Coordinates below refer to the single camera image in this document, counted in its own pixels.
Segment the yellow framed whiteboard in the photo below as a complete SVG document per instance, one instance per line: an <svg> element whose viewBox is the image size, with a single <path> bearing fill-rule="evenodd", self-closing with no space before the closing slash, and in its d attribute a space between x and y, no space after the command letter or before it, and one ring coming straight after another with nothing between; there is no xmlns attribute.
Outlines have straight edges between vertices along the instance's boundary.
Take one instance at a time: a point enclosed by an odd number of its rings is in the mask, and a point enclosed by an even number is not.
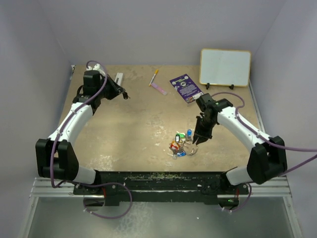
<svg viewBox="0 0 317 238"><path fill-rule="evenodd" d="M199 83L246 87L250 81L251 59L250 51L202 49Z"/></svg>

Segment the large metal keyring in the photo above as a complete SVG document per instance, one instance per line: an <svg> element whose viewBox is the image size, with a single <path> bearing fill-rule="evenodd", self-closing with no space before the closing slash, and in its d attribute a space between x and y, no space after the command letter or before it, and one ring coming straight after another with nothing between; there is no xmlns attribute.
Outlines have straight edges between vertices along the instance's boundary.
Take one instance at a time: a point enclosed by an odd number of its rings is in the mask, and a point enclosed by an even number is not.
<svg viewBox="0 0 317 238"><path fill-rule="evenodd" d="M182 145L182 149L184 150L184 152L186 153L186 155L188 156L193 156L197 153L198 151L198 146L196 144L187 144L184 143Z"/></svg>

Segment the yellow capped marker pen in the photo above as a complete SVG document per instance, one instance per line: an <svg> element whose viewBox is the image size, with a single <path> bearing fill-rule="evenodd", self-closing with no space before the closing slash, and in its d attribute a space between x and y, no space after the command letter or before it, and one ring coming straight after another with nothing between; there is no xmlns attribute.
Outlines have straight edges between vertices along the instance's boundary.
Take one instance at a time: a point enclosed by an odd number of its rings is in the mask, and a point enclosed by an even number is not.
<svg viewBox="0 0 317 238"><path fill-rule="evenodd" d="M151 80L150 80L150 82L149 82L149 87L151 87L151 84L153 83L153 81L154 81L154 79L155 79L155 77L156 77L158 71L159 71L158 69L155 70L155 72L154 72L154 74L153 74L153 76L152 76L152 78L151 78Z"/></svg>

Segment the black whiteboard stand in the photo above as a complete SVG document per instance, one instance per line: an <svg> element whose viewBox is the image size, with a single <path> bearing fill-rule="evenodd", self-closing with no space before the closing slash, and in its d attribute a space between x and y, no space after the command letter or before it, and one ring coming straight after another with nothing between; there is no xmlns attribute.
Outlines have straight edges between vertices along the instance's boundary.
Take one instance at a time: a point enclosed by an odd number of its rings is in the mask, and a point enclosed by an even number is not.
<svg viewBox="0 0 317 238"><path fill-rule="evenodd" d="M205 85L206 89L209 90L209 88L211 87L211 84L210 83L207 83ZM233 90L234 89L234 84L231 84L230 86L228 86L230 90Z"/></svg>

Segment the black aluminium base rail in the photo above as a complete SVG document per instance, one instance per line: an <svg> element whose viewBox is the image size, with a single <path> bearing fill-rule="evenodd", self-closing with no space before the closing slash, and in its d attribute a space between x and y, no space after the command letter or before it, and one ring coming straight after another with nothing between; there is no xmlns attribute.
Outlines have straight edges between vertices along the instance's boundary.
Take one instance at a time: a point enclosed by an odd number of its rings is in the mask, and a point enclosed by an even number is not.
<svg viewBox="0 0 317 238"><path fill-rule="evenodd" d="M225 187L221 172L100 172L100 187L65 182L52 188L48 178L35 178L32 197L106 199L107 206L120 202L198 202L206 205L236 205L247 196L290 197L286 177L263 184L245 182Z"/></svg>

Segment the pink translucent lead case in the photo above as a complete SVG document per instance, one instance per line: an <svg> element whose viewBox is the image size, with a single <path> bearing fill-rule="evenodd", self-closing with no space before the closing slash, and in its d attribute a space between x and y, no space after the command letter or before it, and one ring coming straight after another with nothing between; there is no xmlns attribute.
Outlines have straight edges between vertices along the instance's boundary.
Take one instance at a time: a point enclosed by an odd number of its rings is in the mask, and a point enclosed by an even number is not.
<svg viewBox="0 0 317 238"><path fill-rule="evenodd" d="M153 88L155 88L157 91L159 91L161 94L167 95L167 92L164 91L164 90L163 90L160 86L158 86L157 84L152 83L151 86L152 86Z"/></svg>

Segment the black white key tag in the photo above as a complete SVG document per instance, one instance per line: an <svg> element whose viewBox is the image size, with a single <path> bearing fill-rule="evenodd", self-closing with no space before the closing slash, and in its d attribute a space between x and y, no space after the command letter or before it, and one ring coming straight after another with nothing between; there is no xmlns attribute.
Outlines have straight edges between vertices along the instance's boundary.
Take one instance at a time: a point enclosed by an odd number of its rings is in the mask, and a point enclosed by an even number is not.
<svg viewBox="0 0 317 238"><path fill-rule="evenodd" d="M124 98L125 100L127 100L127 99L129 99L130 97L128 96L128 94L127 94L126 92L124 92L124 93L123 93L123 98Z"/></svg>

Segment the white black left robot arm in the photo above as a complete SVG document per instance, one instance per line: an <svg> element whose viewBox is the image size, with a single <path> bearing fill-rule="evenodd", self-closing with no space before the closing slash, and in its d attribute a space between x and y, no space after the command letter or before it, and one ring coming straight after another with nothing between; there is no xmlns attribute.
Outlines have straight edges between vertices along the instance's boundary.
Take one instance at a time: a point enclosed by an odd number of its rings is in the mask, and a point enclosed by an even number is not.
<svg viewBox="0 0 317 238"><path fill-rule="evenodd" d="M78 88L70 111L59 127L46 139L36 142L38 174L50 178L52 187L55 179L84 183L90 194L102 189L102 182L96 179L97 172L79 164L73 144L81 130L101 105L102 99L112 100L122 95L129 98L126 90L118 85L102 69L87 68L83 75L83 84Z"/></svg>

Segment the white stapler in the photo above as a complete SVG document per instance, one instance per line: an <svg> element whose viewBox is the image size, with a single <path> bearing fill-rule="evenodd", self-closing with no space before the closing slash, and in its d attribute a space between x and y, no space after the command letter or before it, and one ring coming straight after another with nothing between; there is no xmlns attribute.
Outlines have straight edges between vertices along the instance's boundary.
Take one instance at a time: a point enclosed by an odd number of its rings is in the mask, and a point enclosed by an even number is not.
<svg viewBox="0 0 317 238"><path fill-rule="evenodd" d="M123 81L123 73L121 73L121 72L118 72L117 74L116 74L116 77L115 77L115 83L117 84L117 85L119 85L119 86L121 86L122 85L122 81Z"/></svg>

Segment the purple paperback book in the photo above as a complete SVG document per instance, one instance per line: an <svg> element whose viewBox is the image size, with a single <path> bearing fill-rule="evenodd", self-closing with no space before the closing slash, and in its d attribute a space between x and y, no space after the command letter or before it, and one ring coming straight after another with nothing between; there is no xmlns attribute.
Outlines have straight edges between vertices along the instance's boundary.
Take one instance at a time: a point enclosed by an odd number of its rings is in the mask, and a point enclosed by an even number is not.
<svg viewBox="0 0 317 238"><path fill-rule="evenodd" d="M169 82L187 105L193 104L204 95L188 74L171 79Z"/></svg>

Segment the large blue key tag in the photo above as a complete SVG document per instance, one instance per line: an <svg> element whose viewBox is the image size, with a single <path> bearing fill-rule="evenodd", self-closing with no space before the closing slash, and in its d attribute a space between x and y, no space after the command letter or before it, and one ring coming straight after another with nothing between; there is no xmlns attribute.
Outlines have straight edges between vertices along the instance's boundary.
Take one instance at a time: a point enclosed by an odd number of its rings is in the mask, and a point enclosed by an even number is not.
<svg viewBox="0 0 317 238"><path fill-rule="evenodd" d="M191 139L191 137L192 137L192 130L191 129L187 130L186 136L187 136L187 138Z"/></svg>

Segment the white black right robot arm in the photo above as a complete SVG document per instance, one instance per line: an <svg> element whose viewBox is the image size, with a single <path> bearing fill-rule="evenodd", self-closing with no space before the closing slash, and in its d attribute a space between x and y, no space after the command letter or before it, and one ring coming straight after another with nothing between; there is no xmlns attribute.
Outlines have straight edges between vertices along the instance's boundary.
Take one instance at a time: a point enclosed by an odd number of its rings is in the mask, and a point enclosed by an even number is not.
<svg viewBox="0 0 317 238"><path fill-rule="evenodd" d="M277 177L287 170L284 140L271 137L247 121L238 109L227 99L214 100L210 94L201 95L196 103L200 109L193 135L198 145L212 138L215 125L228 129L250 153L247 165L232 168L220 176L220 188L232 194L238 185L264 182Z"/></svg>

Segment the small blue key tag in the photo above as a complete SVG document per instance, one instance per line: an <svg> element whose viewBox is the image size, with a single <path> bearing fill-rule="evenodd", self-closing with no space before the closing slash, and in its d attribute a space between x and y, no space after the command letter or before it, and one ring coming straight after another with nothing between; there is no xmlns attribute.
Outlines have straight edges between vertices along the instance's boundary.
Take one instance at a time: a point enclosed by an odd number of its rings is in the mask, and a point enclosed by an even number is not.
<svg viewBox="0 0 317 238"><path fill-rule="evenodd" d="M183 157L183 156L186 156L186 152L178 152L177 154L177 157Z"/></svg>

